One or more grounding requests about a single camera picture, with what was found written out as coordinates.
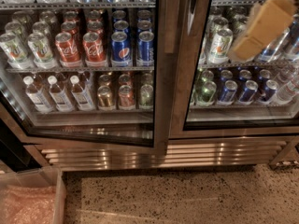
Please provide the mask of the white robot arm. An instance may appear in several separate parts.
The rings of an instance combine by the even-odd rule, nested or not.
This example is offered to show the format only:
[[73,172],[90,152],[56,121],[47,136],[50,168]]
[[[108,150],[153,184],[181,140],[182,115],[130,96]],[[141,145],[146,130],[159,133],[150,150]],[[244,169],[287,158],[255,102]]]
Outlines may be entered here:
[[231,46],[228,57],[233,61],[246,61],[278,38],[293,22],[298,5],[296,0],[266,0],[255,3],[250,10],[246,30]]

